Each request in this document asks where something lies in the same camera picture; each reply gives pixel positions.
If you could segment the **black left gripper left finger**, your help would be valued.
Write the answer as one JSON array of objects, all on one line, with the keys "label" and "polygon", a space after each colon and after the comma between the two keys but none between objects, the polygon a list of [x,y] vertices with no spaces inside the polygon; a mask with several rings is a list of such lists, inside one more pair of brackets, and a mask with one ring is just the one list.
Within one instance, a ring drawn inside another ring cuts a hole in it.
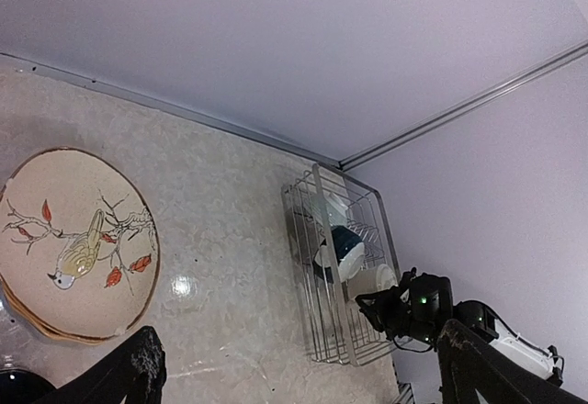
[{"label": "black left gripper left finger", "polygon": [[143,326],[76,379],[38,403],[160,403],[165,351],[152,326]]}]

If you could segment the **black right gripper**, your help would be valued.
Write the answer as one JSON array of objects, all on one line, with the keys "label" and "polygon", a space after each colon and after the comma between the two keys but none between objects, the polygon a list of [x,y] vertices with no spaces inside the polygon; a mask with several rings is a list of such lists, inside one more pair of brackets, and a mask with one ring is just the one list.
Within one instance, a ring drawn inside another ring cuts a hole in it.
[{"label": "black right gripper", "polygon": [[410,283],[415,277],[415,270],[406,271],[402,274],[398,285],[356,297],[360,312],[367,318],[373,329],[385,333],[389,341],[409,335],[410,305],[401,297],[409,290]]}]

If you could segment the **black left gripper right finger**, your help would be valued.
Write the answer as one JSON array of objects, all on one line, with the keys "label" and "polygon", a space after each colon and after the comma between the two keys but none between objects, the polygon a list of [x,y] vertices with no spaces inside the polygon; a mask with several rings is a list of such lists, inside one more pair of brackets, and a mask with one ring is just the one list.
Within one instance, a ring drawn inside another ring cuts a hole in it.
[{"label": "black left gripper right finger", "polygon": [[583,403],[526,371],[457,320],[437,339],[444,403]]}]

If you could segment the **white mug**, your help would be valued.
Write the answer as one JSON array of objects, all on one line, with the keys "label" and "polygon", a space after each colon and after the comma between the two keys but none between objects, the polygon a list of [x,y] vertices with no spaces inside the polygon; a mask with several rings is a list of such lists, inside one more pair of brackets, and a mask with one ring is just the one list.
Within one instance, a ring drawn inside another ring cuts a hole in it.
[{"label": "white mug", "polygon": [[397,285],[393,269],[387,264],[362,269],[347,282],[349,302],[359,295],[373,294]]}]

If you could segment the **dark blue mug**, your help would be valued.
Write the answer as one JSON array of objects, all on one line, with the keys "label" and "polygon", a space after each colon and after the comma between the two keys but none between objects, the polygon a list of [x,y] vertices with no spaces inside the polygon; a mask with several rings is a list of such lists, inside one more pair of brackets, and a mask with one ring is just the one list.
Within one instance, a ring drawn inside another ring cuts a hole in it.
[{"label": "dark blue mug", "polygon": [[0,403],[30,404],[56,387],[44,377],[19,368],[3,368],[0,373]]}]

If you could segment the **cream bird pattern plate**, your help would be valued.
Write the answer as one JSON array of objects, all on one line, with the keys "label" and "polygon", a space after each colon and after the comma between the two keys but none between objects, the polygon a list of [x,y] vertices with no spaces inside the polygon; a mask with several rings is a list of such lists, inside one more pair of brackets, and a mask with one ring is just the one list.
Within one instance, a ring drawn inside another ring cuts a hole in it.
[{"label": "cream bird pattern plate", "polygon": [[118,337],[153,298],[161,268],[145,198],[100,157],[58,147],[26,159],[1,191],[1,279],[55,330]]}]

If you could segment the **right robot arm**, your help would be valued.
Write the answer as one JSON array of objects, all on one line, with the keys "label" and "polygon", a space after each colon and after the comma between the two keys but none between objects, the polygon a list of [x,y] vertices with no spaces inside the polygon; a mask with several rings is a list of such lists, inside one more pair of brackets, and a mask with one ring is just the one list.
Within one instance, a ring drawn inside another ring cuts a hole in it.
[{"label": "right robot arm", "polygon": [[355,297],[360,312],[375,331],[395,342],[409,337],[437,349],[437,340],[449,320],[457,320],[493,349],[526,371],[559,387],[563,383],[564,358],[557,348],[541,348],[514,331],[487,304],[479,300],[453,303],[451,282],[446,276],[418,274],[412,268],[399,284]]}]

